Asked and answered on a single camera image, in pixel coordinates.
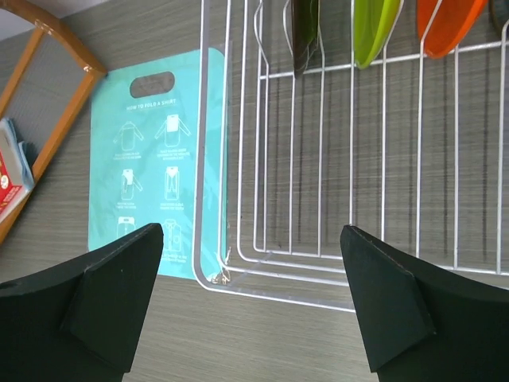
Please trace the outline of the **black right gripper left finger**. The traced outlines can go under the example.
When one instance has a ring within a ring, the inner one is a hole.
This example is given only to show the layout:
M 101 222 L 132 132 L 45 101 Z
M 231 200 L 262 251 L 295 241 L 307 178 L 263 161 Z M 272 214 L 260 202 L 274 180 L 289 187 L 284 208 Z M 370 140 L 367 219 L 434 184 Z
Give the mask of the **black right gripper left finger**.
M 3 381 L 120 381 L 134 363 L 163 249 L 147 224 L 1 285 Z

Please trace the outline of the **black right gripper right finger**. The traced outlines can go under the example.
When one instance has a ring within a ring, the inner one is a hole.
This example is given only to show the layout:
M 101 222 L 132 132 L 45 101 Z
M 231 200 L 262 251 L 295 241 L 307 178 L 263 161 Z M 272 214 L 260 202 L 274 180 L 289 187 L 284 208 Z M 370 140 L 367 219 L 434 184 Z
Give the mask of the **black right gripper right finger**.
M 506 381 L 508 291 L 406 254 L 364 230 L 340 234 L 370 370 L 380 381 Z

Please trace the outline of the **orange plate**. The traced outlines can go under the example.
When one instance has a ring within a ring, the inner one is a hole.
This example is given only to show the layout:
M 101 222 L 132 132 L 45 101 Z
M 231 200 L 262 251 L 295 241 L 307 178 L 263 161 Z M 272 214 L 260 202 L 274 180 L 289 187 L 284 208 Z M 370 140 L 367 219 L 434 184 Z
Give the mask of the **orange plate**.
M 488 4 L 487 0 L 418 0 L 416 22 L 423 56 L 439 59 L 465 38 Z

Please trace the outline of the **lime green plate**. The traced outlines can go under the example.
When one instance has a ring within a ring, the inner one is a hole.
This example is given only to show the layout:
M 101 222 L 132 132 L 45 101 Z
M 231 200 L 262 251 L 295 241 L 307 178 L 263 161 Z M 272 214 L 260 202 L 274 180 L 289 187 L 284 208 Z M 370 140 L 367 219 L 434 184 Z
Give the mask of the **lime green plate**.
M 379 55 L 400 10 L 399 0 L 355 0 L 354 58 L 364 69 Z

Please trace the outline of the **red floral plate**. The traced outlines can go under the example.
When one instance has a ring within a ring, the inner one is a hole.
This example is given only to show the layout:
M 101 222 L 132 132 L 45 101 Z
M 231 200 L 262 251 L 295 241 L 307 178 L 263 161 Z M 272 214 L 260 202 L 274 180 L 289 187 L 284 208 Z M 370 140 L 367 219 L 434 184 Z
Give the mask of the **red floral plate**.
M 318 47 L 320 23 L 319 0 L 293 0 L 292 6 L 292 50 L 293 72 L 301 76 Z

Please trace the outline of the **orange wooden shelf rack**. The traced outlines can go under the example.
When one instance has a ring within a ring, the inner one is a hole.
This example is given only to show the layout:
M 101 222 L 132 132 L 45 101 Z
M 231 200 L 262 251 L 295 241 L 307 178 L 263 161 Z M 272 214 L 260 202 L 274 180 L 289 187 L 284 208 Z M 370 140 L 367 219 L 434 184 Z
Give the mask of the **orange wooden shelf rack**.
M 6 237 L 63 142 L 94 86 L 107 73 L 59 18 L 30 1 L 3 1 L 1 25 L 31 26 L 19 41 L 1 43 L 1 119 L 14 123 L 26 143 L 34 186 L 1 222 Z

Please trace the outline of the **red book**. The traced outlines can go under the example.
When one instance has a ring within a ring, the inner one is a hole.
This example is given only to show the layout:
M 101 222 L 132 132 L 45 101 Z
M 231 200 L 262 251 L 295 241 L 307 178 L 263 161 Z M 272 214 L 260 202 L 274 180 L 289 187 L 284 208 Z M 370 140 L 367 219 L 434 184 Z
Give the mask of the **red book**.
M 10 150 L 1 150 L 1 222 L 20 203 L 23 190 L 17 157 Z

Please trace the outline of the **teal shirt folding board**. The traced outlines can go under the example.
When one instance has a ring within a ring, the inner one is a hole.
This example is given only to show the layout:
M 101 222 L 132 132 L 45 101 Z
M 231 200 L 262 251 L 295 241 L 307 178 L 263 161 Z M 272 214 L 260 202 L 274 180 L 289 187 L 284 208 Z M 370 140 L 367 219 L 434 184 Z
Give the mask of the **teal shirt folding board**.
M 159 223 L 161 275 L 193 279 L 200 54 L 107 74 L 91 101 L 90 250 Z

